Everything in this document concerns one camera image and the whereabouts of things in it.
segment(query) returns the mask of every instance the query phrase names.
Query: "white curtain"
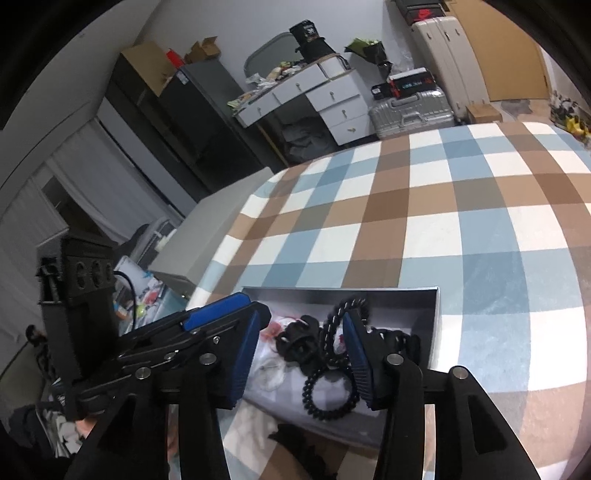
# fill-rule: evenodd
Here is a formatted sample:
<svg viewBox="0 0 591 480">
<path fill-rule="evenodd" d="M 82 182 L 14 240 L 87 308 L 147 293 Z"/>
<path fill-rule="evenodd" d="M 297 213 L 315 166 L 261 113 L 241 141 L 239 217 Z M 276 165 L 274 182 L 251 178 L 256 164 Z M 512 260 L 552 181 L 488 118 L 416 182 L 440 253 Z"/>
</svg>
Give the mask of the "white curtain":
<svg viewBox="0 0 591 480">
<path fill-rule="evenodd" d="M 27 326 L 43 325 L 37 245 L 66 227 L 33 180 L 0 219 L 0 372 L 26 342 Z"/>
<path fill-rule="evenodd" d="M 175 226 L 182 221 L 95 119 L 69 137 L 46 165 L 70 197 L 118 243 L 158 218 L 167 217 Z"/>
</svg>

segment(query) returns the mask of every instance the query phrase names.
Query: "silver suitcase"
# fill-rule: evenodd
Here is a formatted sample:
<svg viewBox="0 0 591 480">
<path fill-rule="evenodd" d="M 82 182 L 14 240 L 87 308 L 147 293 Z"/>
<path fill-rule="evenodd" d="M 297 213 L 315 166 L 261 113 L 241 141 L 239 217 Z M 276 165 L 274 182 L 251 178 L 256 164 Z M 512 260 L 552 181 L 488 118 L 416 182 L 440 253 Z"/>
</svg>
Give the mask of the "silver suitcase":
<svg viewBox="0 0 591 480">
<path fill-rule="evenodd" d="M 456 125 L 452 107 L 440 88 L 400 100 L 380 100 L 369 109 L 369 117 L 381 140 Z"/>
</svg>

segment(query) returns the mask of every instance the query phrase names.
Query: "black hair tie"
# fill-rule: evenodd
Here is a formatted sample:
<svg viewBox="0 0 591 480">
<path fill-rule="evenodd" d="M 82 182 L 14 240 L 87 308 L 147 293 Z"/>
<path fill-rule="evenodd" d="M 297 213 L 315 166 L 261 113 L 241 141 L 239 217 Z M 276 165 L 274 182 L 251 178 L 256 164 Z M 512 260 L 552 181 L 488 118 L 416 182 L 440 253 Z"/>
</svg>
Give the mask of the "black hair tie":
<svg viewBox="0 0 591 480">
<path fill-rule="evenodd" d="M 314 391 L 314 386 L 316 382 L 322 375 L 329 371 L 339 371 L 344 376 L 346 376 L 349 381 L 351 382 L 351 393 L 349 394 L 349 398 L 345 401 L 344 405 L 336 408 L 334 410 L 322 410 L 318 408 L 314 404 L 314 400 L 312 400 L 312 392 Z M 355 379 L 353 378 L 353 372 L 351 371 L 350 366 L 345 367 L 338 367 L 336 369 L 330 369 L 329 367 L 322 367 L 316 370 L 312 375 L 310 375 L 306 379 L 306 383 L 304 384 L 304 390 L 302 392 L 302 401 L 304 403 L 304 409 L 309 415 L 312 415 L 315 419 L 318 420 L 337 420 L 355 408 L 355 405 L 359 402 L 359 393 L 357 392 L 357 388 L 355 388 Z"/>
</svg>

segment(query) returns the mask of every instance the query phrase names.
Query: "blue gripper pad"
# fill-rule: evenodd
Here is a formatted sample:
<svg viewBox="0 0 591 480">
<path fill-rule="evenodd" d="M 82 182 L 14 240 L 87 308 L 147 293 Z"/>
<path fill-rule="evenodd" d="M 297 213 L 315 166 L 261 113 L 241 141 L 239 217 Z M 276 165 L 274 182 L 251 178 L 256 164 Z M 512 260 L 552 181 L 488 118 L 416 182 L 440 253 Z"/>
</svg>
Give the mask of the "blue gripper pad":
<svg viewBox="0 0 591 480">
<path fill-rule="evenodd" d="M 368 407 L 371 407 L 373 400 L 373 378 L 371 374 L 371 368 L 369 362 L 365 356 L 361 339 L 355 330 L 353 320 L 348 313 L 343 316 L 343 338 L 345 340 L 345 346 L 347 347 L 347 353 L 349 354 L 349 360 L 351 362 L 351 370 L 355 377 L 355 383 L 357 385 L 357 391 L 359 396 L 363 398 Z"/>
<path fill-rule="evenodd" d="M 189 319 L 183 324 L 183 328 L 186 332 L 194 330 L 197 327 L 208 324 L 214 320 L 222 318 L 235 310 L 239 310 L 250 304 L 251 299 L 248 295 L 238 292 L 224 299 L 205 305 L 200 309 L 195 309 Z"/>
<path fill-rule="evenodd" d="M 256 344 L 261 330 L 261 318 L 258 312 L 255 311 L 248 322 L 244 338 L 236 354 L 232 374 L 230 375 L 228 399 L 232 404 L 232 408 L 236 406 L 236 402 L 244 395 L 246 381 L 251 370 L 252 358 L 255 355 Z"/>
</svg>

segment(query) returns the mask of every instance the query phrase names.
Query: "black cable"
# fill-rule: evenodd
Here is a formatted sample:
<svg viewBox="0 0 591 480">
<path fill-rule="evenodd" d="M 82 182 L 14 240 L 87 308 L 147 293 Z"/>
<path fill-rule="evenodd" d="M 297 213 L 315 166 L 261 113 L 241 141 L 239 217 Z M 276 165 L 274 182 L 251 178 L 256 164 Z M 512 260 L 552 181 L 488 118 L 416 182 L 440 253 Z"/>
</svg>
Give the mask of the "black cable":
<svg viewBox="0 0 591 480">
<path fill-rule="evenodd" d="M 353 377 L 353 372 L 349 366 L 349 355 L 347 353 L 335 353 L 335 335 L 343 315 L 350 310 L 359 310 L 363 324 L 367 324 L 369 317 L 369 308 L 365 299 L 347 299 L 335 306 L 334 310 L 328 314 L 328 318 L 320 331 L 320 351 L 323 355 L 325 365 L 314 371 L 304 384 L 302 391 L 302 402 L 304 409 L 315 419 L 318 420 L 338 420 L 350 413 L 359 402 L 359 392 Z M 349 398 L 339 408 L 334 410 L 322 410 L 318 408 L 312 400 L 312 392 L 318 379 L 330 370 L 338 370 L 345 375 L 351 382 L 351 393 Z"/>
<path fill-rule="evenodd" d="M 366 325 L 369 318 L 369 307 L 366 299 L 344 300 L 328 314 L 320 333 L 320 349 L 329 367 L 345 367 L 349 365 L 349 355 L 347 353 L 335 353 L 335 335 L 343 315 L 350 310 L 356 309 L 359 309 L 361 321 Z"/>
<path fill-rule="evenodd" d="M 137 314 L 138 314 L 138 300 L 135 297 L 134 284 L 131 283 L 131 279 L 127 276 L 127 274 L 123 273 L 122 271 L 115 270 L 113 272 L 113 275 L 116 275 L 118 277 L 123 277 L 124 279 L 127 280 L 127 283 L 129 284 L 129 289 L 131 290 L 131 296 L 134 298 L 134 311 L 132 314 L 133 320 L 131 323 L 131 329 L 135 330 L 135 322 L 137 320 Z"/>
</svg>

